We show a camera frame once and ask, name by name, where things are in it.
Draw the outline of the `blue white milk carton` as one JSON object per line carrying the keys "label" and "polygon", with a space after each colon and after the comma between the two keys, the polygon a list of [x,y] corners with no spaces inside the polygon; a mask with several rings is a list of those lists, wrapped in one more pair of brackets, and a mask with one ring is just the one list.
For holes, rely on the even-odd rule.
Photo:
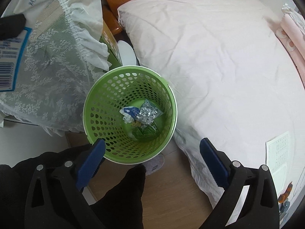
{"label": "blue white milk carton", "polygon": [[15,90],[21,59],[31,32],[31,28],[24,27],[19,36],[1,40],[1,92],[11,92]]}

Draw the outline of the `yellow snack wrapper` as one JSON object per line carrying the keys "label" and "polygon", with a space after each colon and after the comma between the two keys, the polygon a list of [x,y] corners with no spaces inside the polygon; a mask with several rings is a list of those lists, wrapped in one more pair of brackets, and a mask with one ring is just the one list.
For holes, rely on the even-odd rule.
{"label": "yellow snack wrapper", "polygon": [[132,127],[141,127],[141,126],[142,126],[142,123],[141,123],[140,121],[134,120],[134,121],[131,123],[131,126],[132,126]]}

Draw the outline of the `green wrapper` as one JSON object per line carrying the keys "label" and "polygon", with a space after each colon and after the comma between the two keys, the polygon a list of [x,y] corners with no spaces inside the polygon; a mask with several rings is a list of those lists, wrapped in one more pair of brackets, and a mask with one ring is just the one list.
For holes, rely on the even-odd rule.
{"label": "green wrapper", "polygon": [[140,142],[150,142],[160,135],[160,130],[158,129],[157,124],[153,122],[150,125],[135,127],[132,130],[132,135]]}

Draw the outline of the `blue white wrapper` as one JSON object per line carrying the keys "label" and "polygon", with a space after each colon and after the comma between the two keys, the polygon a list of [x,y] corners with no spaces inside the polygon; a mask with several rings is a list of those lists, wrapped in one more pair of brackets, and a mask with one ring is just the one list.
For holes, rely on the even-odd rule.
{"label": "blue white wrapper", "polygon": [[138,116],[140,109],[134,106],[127,106],[120,109],[119,113],[123,115],[125,123],[132,123]]}

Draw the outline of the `silver foil ball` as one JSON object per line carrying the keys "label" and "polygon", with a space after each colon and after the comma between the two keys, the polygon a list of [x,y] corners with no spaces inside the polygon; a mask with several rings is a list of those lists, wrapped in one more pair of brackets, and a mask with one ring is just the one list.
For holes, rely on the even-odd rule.
{"label": "silver foil ball", "polygon": [[163,112],[159,108],[148,99],[145,99],[144,103],[139,108],[136,120],[143,125],[151,125],[154,120],[162,114]]}

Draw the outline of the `white lace table cover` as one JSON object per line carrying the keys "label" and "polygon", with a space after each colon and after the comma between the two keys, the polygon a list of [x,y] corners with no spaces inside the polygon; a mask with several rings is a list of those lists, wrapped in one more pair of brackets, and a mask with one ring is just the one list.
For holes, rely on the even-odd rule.
{"label": "white lace table cover", "polygon": [[1,18],[24,14],[32,29],[15,90],[1,92],[1,118],[13,116],[48,134],[83,131],[83,108],[108,70],[100,42],[101,0],[1,0]]}

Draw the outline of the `white paper sheet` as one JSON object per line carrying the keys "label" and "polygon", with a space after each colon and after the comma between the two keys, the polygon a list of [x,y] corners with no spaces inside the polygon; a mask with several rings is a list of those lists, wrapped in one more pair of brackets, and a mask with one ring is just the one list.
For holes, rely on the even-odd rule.
{"label": "white paper sheet", "polygon": [[266,165],[272,175],[277,195],[285,187],[287,164],[290,155],[290,142],[290,133],[286,131],[265,143]]}

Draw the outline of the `black trouser leg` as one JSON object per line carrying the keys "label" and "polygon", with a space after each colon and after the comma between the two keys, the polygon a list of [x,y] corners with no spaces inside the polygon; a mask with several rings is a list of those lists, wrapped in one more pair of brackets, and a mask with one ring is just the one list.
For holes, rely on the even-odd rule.
{"label": "black trouser leg", "polygon": [[83,145],[1,165],[1,228],[143,228],[145,166],[89,205],[82,190],[101,163],[100,151]]}

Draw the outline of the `green cardboard box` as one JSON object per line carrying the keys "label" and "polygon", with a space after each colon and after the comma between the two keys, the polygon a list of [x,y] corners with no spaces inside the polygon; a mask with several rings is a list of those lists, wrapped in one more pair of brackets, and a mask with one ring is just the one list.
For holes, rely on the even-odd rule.
{"label": "green cardboard box", "polygon": [[100,42],[106,44],[108,48],[108,63],[110,64],[109,70],[121,67],[123,63],[119,54],[117,41],[105,21],[103,21],[103,29],[100,37]]}

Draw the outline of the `green plastic waste basket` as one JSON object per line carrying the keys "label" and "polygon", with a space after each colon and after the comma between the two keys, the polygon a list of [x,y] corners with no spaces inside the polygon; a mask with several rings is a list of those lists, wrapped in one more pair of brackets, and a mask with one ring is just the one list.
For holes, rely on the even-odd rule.
{"label": "green plastic waste basket", "polygon": [[89,91],[83,124],[90,143],[105,142],[105,159],[132,165],[164,150],[177,123],[168,82],[156,72],[125,66],[102,76]]}

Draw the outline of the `folded pink quilt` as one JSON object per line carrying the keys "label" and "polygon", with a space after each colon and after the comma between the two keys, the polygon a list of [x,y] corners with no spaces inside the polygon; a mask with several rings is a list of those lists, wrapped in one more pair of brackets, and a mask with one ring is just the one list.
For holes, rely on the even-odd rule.
{"label": "folded pink quilt", "polygon": [[286,4],[281,10],[283,17],[275,34],[290,55],[304,85],[304,18]]}

